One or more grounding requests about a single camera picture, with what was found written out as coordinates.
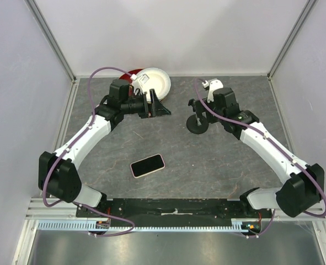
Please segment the aluminium frame post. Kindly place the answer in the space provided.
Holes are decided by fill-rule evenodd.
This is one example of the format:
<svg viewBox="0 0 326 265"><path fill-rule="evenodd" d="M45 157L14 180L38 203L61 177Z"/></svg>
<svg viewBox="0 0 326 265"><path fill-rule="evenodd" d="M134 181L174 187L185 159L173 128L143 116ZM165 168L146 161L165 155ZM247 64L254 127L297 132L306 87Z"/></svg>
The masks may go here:
<svg viewBox="0 0 326 265"><path fill-rule="evenodd" d="M272 64L272 66L267 74L269 81L272 80L272 78L274 77L278 68L280 67L281 63L285 59L292 44L296 40L298 34L300 33L301 29L303 28L306 20L308 19L310 13L312 12L312 10L313 10L314 6L317 4L317 2L318 2L317 0L307 0L305 2L304 7L302 8L298 18L296 19L292 29L290 30L284 44L282 45L274 63Z"/></svg>
<svg viewBox="0 0 326 265"><path fill-rule="evenodd" d="M40 7L38 6L35 0L25 0L25 4L28 6L29 10L31 11L33 17L35 18L38 26L40 27L42 33L44 34L47 42L49 43L51 49L53 50L55 56L59 60L61 66L63 67L65 73L69 77L72 83L76 81L76 75L74 74L73 70L71 69L67 59L63 51L61 50L50 26L48 25Z"/></svg>

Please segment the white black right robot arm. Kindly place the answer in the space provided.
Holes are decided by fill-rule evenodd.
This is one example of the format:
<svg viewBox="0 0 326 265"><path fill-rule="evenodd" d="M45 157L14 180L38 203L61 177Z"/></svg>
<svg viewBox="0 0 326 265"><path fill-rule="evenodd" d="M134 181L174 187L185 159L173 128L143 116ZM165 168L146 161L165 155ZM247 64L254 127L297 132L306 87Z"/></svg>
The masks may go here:
<svg viewBox="0 0 326 265"><path fill-rule="evenodd" d="M324 169L295 156L268 132L257 116L241 110L231 88L213 88L209 84L206 90L206 98L188 102L194 112L186 121L188 130L203 134L210 124L221 123L228 133L253 149L282 184L276 188L253 188L242 194L240 213L249 218L259 209L272 208L292 218L302 213L325 217Z"/></svg>

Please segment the black phone stand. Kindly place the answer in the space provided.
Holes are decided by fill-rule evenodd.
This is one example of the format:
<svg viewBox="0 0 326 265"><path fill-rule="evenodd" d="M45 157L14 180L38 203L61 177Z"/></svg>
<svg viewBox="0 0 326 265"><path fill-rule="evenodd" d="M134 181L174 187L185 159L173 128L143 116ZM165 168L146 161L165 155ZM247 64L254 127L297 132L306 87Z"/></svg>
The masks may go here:
<svg viewBox="0 0 326 265"><path fill-rule="evenodd" d="M188 106L193 108L193 99L189 100ZM198 124L194 113L188 117L186 127L193 134L203 134L208 130L209 124Z"/></svg>

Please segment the aluminium frame post left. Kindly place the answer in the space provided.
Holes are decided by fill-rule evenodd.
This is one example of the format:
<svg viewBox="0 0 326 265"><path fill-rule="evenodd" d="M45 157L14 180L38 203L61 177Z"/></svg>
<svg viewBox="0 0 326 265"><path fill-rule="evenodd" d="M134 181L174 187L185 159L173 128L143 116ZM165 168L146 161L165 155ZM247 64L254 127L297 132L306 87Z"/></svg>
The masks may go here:
<svg viewBox="0 0 326 265"><path fill-rule="evenodd" d="M25 4L28 6L29 10L31 11L33 17L35 18L38 26L40 27L42 33L44 34L47 42L49 43L51 49L53 50L55 56L59 60L61 66L63 67L65 73L69 77L72 83L76 81L76 75L74 74L73 70L71 69L67 59L63 51L61 50L50 26L48 25L40 7L38 6L35 0L25 0Z"/></svg>

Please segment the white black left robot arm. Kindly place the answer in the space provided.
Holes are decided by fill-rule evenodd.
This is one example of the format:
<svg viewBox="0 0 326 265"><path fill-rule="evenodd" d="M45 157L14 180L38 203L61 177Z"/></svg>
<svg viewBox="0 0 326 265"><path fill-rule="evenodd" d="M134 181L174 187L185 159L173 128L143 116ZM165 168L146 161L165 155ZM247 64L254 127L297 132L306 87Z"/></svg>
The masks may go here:
<svg viewBox="0 0 326 265"><path fill-rule="evenodd" d="M145 119L167 116L171 112L160 102L154 89L134 94L127 80L112 81L109 93L94 108L85 125L62 147L40 155L38 187L43 195L50 194L66 203L88 205L88 211L95 217L105 215L106 195L84 185L78 169L93 147L110 134L126 114L137 114Z"/></svg>

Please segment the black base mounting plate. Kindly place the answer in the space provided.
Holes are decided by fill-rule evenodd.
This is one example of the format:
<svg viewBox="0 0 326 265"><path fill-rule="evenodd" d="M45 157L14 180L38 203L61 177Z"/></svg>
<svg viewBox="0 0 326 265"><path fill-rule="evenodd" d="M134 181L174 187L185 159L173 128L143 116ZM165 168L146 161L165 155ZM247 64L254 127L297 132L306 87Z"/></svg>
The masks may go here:
<svg viewBox="0 0 326 265"><path fill-rule="evenodd" d="M202 217L210 219L270 218L271 210L254 210L239 199L105 199L93 210L77 208L77 217L98 217L97 212L110 214L133 222L158 221L167 217Z"/></svg>

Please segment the aluminium frame post right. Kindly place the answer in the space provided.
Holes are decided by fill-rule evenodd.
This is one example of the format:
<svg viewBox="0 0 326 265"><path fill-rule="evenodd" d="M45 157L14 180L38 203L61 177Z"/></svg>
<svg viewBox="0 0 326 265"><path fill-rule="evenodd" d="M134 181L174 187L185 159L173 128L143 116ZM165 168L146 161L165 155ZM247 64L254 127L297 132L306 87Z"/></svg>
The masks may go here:
<svg viewBox="0 0 326 265"><path fill-rule="evenodd" d="M272 78L274 77L278 68L280 67L281 63L285 59L292 44L296 40L298 34L300 33L301 29L303 28L306 20L308 19L310 13L312 12L312 10L313 10L314 6L317 4L317 2L318 2L317 0L307 0L305 2L304 7L302 8L298 18L296 19L292 29L290 30L284 44L282 45L274 63L272 64L272 66L267 74L269 81L272 80Z"/></svg>

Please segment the pink smartphone black screen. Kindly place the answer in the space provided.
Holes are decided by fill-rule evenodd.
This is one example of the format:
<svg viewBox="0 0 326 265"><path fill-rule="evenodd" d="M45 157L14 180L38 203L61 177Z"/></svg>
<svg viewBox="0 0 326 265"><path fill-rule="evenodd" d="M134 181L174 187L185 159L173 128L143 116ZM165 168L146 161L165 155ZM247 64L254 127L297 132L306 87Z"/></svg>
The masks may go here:
<svg viewBox="0 0 326 265"><path fill-rule="evenodd" d="M152 155L130 164L134 178L141 178L165 168L165 161L161 154Z"/></svg>

